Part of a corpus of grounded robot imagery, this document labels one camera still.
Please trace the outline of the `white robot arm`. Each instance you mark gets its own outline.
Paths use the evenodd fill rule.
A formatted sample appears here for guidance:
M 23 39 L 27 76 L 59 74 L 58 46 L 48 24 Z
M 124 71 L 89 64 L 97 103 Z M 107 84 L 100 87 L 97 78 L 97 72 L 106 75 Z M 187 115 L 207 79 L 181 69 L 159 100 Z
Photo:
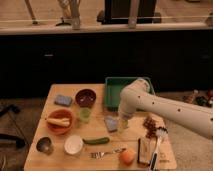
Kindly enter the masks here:
M 150 93 L 151 84 L 138 78 L 120 92 L 119 117 L 131 119 L 137 110 L 152 112 L 200 136 L 213 139 L 213 109 L 158 97 Z

